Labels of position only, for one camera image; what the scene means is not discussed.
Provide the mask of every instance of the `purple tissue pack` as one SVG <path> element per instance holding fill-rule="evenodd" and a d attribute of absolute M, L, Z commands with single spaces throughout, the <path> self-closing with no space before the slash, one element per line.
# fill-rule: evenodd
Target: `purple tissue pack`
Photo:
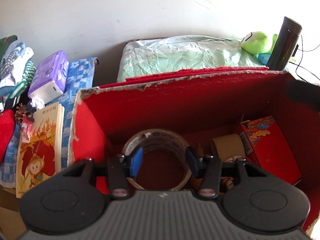
<path fill-rule="evenodd" d="M 29 98 L 39 97 L 45 104 L 63 95 L 69 62 L 63 50 L 41 61 L 31 82 Z"/>

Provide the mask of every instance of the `red sock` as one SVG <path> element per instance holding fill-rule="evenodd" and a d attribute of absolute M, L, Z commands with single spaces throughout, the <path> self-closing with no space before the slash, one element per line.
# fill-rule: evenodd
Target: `red sock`
<path fill-rule="evenodd" d="M 14 131 L 14 113 L 11 109 L 4 110 L 0 114 L 0 162 L 2 161 L 7 146 Z"/>

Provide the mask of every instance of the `pile of clothes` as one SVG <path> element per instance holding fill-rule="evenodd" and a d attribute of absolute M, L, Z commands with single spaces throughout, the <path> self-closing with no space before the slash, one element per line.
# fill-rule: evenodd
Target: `pile of clothes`
<path fill-rule="evenodd" d="M 36 71 L 31 61 L 33 54 L 16 35 L 0 39 L 0 108 L 31 84 Z"/>

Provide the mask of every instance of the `red cardboard box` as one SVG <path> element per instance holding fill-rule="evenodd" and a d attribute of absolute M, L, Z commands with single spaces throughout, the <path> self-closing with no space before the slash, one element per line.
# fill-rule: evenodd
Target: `red cardboard box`
<path fill-rule="evenodd" d="M 172 130 L 192 147 L 199 143 L 210 150 L 212 138 L 234 133 L 243 114 L 247 120 L 272 115 L 302 174 L 297 188 L 311 203 L 307 229 L 320 210 L 320 115 L 288 100 L 286 87 L 292 80 L 286 72 L 212 69 L 81 90 L 70 127 L 68 163 L 87 158 L 103 161 L 132 135 L 150 128 Z M 163 169 L 164 161 L 154 159 Z M 104 177 L 97 179 L 96 187 L 108 191 Z"/>
<path fill-rule="evenodd" d="M 245 154 L 252 162 L 290 184 L 301 177 L 290 147 L 273 116 L 242 122 L 237 132 Z"/>

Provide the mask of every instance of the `wall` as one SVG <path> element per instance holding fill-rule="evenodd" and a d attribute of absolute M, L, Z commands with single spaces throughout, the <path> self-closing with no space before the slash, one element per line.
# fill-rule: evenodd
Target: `wall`
<path fill-rule="evenodd" d="M 17 34 L 37 64 L 63 49 L 70 61 L 98 56 L 95 84 L 116 81 L 127 40 L 201 34 L 278 33 L 284 16 L 303 26 L 305 49 L 320 43 L 319 0 L 0 0 L 0 37 Z M 316 69 L 318 51 L 301 65 Z"/>

